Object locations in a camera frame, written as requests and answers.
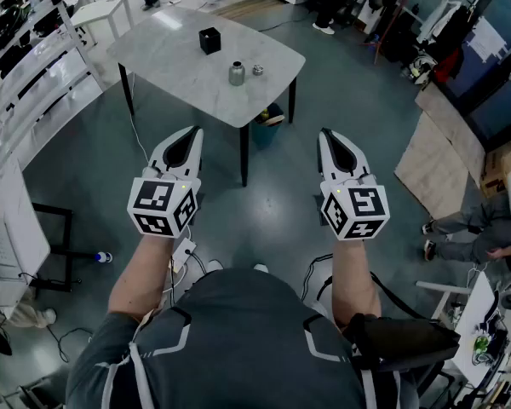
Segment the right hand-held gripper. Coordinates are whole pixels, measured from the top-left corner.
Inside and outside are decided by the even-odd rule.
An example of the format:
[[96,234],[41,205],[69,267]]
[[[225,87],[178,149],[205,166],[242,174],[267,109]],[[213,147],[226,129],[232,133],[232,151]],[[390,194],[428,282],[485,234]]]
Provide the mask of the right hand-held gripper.
[[[339,241],[374,239],[390,218],[384,186],[377,185],[365,154],[346,136],[331,129],[319,132],[324,197],[320,213]],[[368,184],[357,179],[366,176]]]

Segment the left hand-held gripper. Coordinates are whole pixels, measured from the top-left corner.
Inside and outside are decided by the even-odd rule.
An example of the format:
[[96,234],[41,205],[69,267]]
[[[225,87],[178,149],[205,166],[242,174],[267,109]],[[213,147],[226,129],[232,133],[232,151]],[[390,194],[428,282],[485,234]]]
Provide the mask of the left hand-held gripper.
[[197,125],[176,131],[155,147],[142,177],[133,180],[127,211],[141,234],[178,239],[194,217],[203,140]]

